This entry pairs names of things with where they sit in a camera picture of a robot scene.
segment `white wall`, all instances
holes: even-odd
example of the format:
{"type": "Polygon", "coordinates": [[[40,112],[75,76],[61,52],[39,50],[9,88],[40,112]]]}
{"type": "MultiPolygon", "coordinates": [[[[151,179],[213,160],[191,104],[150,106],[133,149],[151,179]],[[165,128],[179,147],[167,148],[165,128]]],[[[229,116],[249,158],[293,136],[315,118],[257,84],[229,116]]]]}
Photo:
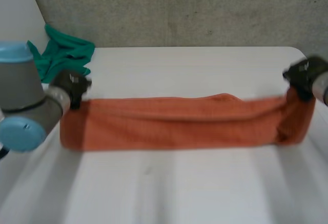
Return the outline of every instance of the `white wall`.
{"type": "Polygon", "coordinates": [[[0,0],[0,40],[32,41],[43,52],[48,38],[35,0],[0,0]]]}

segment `crumpled green towel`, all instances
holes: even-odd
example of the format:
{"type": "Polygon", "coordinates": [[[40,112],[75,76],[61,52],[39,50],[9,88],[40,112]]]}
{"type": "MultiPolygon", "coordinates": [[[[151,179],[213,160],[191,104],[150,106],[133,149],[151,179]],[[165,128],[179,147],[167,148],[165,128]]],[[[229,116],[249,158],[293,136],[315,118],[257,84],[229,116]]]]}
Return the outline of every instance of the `crumpled green towel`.
{"type": "Polygon", "coordinates": [[[90,74],[90,69],[84,65],[90,62],[94,52],[92,42],[60,33],[48,24],[45,30],[50,40],[42,55],[30,41],[27,42],[42,83],[51,82],[63,69],[74,70],[84,76],[90,74]]]}

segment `gray concrete wall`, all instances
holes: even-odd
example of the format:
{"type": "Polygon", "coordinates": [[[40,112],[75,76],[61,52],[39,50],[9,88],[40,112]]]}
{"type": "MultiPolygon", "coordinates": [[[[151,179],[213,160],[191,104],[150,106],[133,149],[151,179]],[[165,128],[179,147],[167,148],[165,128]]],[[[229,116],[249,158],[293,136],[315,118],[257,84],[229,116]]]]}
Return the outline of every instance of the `gray concrete wall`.
{"type": "Polygon", "coordinates": [[[328,0],[36,0],[98,47],[292,46],[328,57],[328,0]]]}

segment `white table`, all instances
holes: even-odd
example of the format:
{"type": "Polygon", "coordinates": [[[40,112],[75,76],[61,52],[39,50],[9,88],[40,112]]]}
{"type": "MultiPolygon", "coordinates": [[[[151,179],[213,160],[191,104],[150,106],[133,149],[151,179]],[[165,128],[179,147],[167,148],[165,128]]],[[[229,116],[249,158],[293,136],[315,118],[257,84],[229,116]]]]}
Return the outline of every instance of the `white table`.
{"type": "MultiPolygon", "coordinates": [[[[283,93],[290,47],[99,48],[88,97],[283,93]]],[[[77,153],[58,128],[0,163],[1,224],[323,224],[328,108],[296,147],[77,153]]]]}

